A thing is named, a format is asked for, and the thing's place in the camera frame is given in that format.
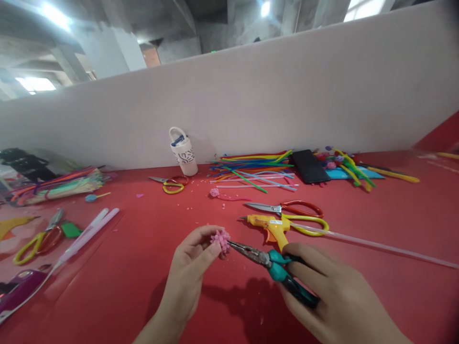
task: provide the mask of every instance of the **bundle of pipe cleaners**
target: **bundle of pipe cleaners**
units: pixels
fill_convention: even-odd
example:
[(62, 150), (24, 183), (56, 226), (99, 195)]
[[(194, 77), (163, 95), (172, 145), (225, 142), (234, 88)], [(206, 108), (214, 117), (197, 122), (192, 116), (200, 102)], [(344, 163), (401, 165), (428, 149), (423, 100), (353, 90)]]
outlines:
[(18, 205), (29, 205), (75, 194), (91, 193), (102, 187), (109, 178), (110, 176), (104, 175), (98, 168), (90, 166), (50, 181), (13, 190), (12, 201), (16, 201)]
[[(291, 150), (285, 150), (277, 154), (225, 155), (218, 160), (211, 161), (210, 170), (214, 172), (214, 181), (212, 183), (246, 181), (251, 184), (246, 187), (256, 187), (260, 191), (268, 193), (261, 185), (251, 182), (251, 180), (258, 180), (270, 184), (263, 185), (263, 187), (283, 187), (296, 191), (293, 187), (296, 185), (291, 184), (289, 181), (289, 179), (293, 179), (294, 175), (289, 169), (294, 166), (289, 164), (288, 157), (291, 154)], [(271, 179), (279, 178), (286, 179), (288, 185), (271, 181)]]
[(372, 187), (376, 187), (375, 183), (368, 178), (368, 176), (357, 168), (356, 163), (359, 163), (354, 154), (347, 154), (341, 150), (333, 148), (331, 146), (326, 146), (325, 152), (316, 152), (314, 153), (316, 158), (321, 162), (322, 166), (329, 170), (334, 170), (337, 167), (342, 168), (348, 175), (354, 180), (355, 186), (361, 186), (362, 183), (360, 179), (365, 180), (365, 190), (370, 192)]

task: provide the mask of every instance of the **red scissors handle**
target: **red scissors handle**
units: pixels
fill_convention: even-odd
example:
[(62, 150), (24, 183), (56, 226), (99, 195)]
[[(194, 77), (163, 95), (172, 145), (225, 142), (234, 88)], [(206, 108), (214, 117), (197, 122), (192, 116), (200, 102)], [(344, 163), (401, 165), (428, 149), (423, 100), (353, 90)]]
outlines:
[[(303, 210), (291, 207), (291, 205), (294, 205), (294, 204), (304, 205), (304, 206), (314, 210), (316, 212), (316, 214), (307, 213), (307, 212), (305, 212)], [(322, 209), (320, 209), (315, 204), (312, 204), (312, 203), (309, 203), (309, 202), (306, 202), (306, 201), (284, 202), (284, 203), (281, 203), (281, 207), (282, 207), (282, 210), (286, 210), (286, 211), (289, 211), (289, 212), (291, 212), (293, 214), (297, 214), (297, 215), (312, 216), (312, 217), (318, 217), (318, 218), (323, 218), (324, 217), (324, 212), (322, 211)]]
[(175, 176), (175, 177), (169, 178), (168, 181), (171, 183), (175, 183), (175, 184), (187, 185), (190, 179), (187, 176), (182, 175), (182, 176)]
[(40, 247), (38, 247), (37, 255), (48, 253), (64, 236), (64, 231), (60, 226), (53, 227), (43, 238)]

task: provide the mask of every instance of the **left hand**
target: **left hand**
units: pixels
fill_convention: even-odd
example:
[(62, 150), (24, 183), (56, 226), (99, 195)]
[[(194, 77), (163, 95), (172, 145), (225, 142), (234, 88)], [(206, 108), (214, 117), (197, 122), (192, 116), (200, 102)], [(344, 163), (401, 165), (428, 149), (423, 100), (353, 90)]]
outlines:
[(202, 226), (191, 232), (177, 247), (158, 313), (174, 323), (186, 324), (196, 311), (203, 274), (220, 256), (219, 243), (210, 244), (210, 236), (219, 226)]
[(204, 272), (218, 256), (225, 258), (219, 243), (210, 244), (210, 236), (219, 229), (224, 228), (196, 228), (177, 247), (161, 304), (134, 344), (178, 343), (186, 323), (196, 311)]

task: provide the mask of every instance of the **white water bottle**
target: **white water bottle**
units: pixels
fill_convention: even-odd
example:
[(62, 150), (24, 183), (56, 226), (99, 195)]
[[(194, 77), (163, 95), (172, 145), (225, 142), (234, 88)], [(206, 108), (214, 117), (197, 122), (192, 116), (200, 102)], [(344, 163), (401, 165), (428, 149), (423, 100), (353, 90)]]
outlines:
[[(174, 138), (174, 132), (179, 132), (180, 135)], [(197, 163), (189, 137), (183, 132), (183, 130), (177, 127), (169, 129), (169, 137), (172, 141), (172, 152), (182, 169), (182, 173), (186, 176), (195, 175), (197, 173)]]

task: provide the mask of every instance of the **teal pliers handle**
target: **teal pliers handle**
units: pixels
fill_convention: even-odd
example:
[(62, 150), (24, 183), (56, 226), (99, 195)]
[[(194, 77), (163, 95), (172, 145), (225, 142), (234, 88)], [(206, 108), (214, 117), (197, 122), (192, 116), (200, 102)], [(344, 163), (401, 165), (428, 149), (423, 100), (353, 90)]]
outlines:
[(292, 261), (298, 261), (304, 264), (302, 259), (299, 257), (289, 257), (285, 259), (276, 250), (271, 250), (268, 254), (273, 263), (268, 269), (271, 278), (276, 282), (281, 282), (282, 285), (306, 307), (316, 308), (320, 299), (303, 288), (303, 286), (295, 281), (295, 279), (283, 268), (283, 265), (291, 263)]

